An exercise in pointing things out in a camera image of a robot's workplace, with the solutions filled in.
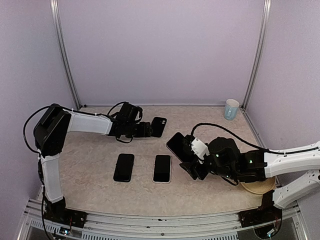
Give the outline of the purple phone back up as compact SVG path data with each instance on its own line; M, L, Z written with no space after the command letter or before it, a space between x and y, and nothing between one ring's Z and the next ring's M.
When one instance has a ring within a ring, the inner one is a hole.
M182 162L191 163L195 154L191 150L191 136L176 132L166 143L167 148Z

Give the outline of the white-edged phone screen up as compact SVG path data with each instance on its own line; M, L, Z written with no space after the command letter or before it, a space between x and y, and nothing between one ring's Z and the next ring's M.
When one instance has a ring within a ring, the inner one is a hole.
M172 160L170 155L156 155L153 167L152 181L168 184L171 181Z

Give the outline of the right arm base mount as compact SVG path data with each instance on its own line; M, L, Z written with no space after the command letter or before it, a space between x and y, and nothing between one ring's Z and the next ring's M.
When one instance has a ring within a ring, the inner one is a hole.
M283 211L274 206L274 190L263 194L261 206L255 209L243 210L238 213L238 218L242 228L251 227L280 220L283 217Z

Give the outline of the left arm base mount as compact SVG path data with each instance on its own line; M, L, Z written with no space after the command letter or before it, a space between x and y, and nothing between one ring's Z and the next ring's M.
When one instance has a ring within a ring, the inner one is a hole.
M55 203L44 197L44 219L69 227L84 228L88 213L85 211L66 208L65 197Z

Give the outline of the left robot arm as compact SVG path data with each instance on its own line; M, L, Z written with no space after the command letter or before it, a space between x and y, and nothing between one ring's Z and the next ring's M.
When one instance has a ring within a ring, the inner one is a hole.
M45 113L33 130L37 152L40 157L46 199L52 203L49 212L63 223L70 218L70 211L60 202L64 196L60 183L59 160L66 136L70 132L100 134L120 141L124 136L149 138L152 124L143 122L143 109L129 102L121 102L118 112L107 115L72 110L53 103L45 107Z

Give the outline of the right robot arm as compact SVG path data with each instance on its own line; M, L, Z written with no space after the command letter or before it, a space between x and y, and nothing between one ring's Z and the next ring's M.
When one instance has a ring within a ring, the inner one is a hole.
M263 194L256 218L266 222L276 209L284 209L292 202L320 186L320 144L287 150L251 150L241 153L232 138L217 137L210 143L187 135L182 138L182 149L194 158L180 166L192 177L203 180L208 174L238 183L263 182L278 175L306 171L291 183Z

